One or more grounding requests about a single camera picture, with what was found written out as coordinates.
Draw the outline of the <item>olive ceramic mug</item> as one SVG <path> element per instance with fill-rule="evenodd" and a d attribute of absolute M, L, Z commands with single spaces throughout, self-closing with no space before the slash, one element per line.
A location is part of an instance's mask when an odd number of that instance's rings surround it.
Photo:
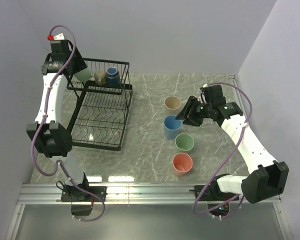
<path fill-rule="evenodd" d="M 94 81 L 99 86 L 103 86 L 107 83 L 106 72 L 103 69 L 98 69 L 94 73 Z"/>

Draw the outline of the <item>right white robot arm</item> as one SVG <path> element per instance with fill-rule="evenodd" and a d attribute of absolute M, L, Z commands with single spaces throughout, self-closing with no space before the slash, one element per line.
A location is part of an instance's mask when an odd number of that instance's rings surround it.
<path fill-rule="evenodd" d="M 278 162 L 261 144 L 249 125 L 250 117 L 250 114 L 244 116 L 235 102 L 226 101 L 222 82 L 205 84 L 200 88 L 200 96 L 190 96 L 176 116 L 177 120 L 193 127 L 201 126 L 204 119 L 216 122 L 235 144 L 230 155 L 239 151 L 249 172 L 248 176 L 218 175 L 223 167 L 219 165 L 199 192 L 197 201 L 206 192 L 216 200 L 230 193 L 255 204 L 284 192 L 289 167 L 284 161 Z"/>

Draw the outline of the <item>small green plastic cup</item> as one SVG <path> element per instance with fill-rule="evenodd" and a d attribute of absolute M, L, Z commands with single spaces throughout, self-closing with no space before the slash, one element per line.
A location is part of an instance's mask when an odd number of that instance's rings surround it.
<path fill-rule="evenodd" d="M 75 78 L 82 83 L 86 83 L 92 77 L 91 70 L 87 67 L 74 74 Z"/>

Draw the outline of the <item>blue plastic cup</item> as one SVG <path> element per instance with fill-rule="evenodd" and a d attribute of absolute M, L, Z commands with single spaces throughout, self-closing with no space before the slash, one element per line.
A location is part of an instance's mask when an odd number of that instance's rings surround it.
<path fill-rule="evenodd" d="M 172 140 L 179 134 L 180 128 L 182 127 L 182 121 L 176 119 L 176 115 L 168 115 L 163 121 L 164 136 L 168 140 Z"/>

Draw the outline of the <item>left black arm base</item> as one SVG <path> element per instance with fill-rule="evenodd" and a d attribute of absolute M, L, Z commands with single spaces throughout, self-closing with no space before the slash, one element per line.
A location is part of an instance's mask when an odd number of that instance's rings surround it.
<path fill-rule="evenodd" d="M 103 201 L 106 199 L 106 186 L 90 186 L 88 192 L 98 196 Z M 61 193 L 61 202 L 91 202 L 92 196 L 85 192 L 78 190 L 75 186 L 66 185 Z"/>

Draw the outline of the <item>dark blue glazed mug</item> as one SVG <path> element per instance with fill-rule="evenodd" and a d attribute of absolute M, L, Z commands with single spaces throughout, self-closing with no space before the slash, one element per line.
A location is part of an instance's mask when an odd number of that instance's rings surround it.
<path fill-rule="evenodd" d="M 121 83 L 120 73 L 114 66 L 108 67 L 105 71 L 107 83 L 109 86 L 119 86 Z"/>

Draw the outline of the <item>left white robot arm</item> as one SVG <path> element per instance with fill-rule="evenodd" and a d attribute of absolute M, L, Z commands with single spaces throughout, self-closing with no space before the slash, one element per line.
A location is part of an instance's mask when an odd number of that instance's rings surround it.
<path fill-rule="evenodd" d="M 62 190 L 79 201 L 87 200 L 91 189 L 85 173 L 78 167 L 72 153 L 71 133 L 62 125 L 64 92 L 72 77 L 85 83 L 91 71 L 75 44 L 67 39 L 48 36 L 51 53 L 41 68 L 43 92 L 34 123 L 28 124 L 26 133 L 31 139 L 30 154 L 34 167 L 42 175 L 51 177 L 61 171 L 64 177 Z M 35 152 L 44 154 L 54 162 L 54 170 L 47 173 L 37 164 Z"/>

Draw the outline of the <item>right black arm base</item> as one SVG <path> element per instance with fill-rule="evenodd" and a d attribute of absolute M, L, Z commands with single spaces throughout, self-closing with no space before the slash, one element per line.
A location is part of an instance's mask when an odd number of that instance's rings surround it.
<path fill-rule="evenodd" d="M 193 187 L 195 198 L 197 198 L 200 195 L 204 187 L 205 185 L 195 185 Z M 207 189 L 204 191 L 202 196 L 199 198 L 199 201 L 216 201 L 216 200 L 218 200 L 218 196 L 216 195 L 216 188 L 210 185 L 207 187 Z"/>

